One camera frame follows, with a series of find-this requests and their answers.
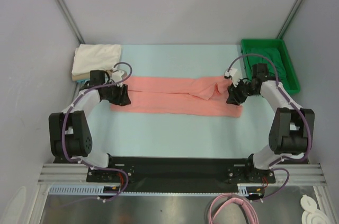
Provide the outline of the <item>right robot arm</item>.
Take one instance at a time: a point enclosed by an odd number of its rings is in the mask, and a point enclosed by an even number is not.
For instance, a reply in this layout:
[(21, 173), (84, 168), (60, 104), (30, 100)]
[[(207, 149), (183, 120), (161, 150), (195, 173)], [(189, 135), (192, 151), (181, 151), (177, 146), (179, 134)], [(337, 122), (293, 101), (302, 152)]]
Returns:
[(276, 76), (270, 75), (267, 64), (252, 68), (251, 80), (244, 80), (236, 68), (228, 68), (224, 77), (228, 86), (228, 104), (241, 105), (250, 96), (264, 97), (275, 116), (269, 132), (269, 143), (251, 154), (244, 167), (244, 176), (251, 183), (259, 182), (271, 168), (285, 160), (305, 162), (312, 147), (315, 113), (297, 104)]

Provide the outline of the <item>pink t shirt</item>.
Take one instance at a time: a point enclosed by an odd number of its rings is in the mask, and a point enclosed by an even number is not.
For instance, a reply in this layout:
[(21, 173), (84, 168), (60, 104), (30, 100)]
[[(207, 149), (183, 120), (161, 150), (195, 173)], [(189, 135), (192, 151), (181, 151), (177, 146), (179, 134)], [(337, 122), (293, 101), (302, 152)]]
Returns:
[(239, 118), (241, 105), (227, 104), (231, 81), (223, 76), (170, 78), (132, 76), (126, 81), (131, 104), (114, 112), (170, 113)]

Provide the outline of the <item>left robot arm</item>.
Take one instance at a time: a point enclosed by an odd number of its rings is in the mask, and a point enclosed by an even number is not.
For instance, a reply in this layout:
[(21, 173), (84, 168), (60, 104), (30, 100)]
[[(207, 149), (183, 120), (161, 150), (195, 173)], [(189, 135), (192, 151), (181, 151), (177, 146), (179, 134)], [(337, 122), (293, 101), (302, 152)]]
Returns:
[(117, 168), (109, 164), (109, 154), (94, 142), (87, 118), (102, 101), (117, 106), (130, 105), (128, 85), (123, 83), (129, 76), (119, 69), (111, 73), (92, 70), (73, 103), (49, 115), (50, 148), (56, 159), (99, 168), (99, 176), (107, 182), (116, 178)]

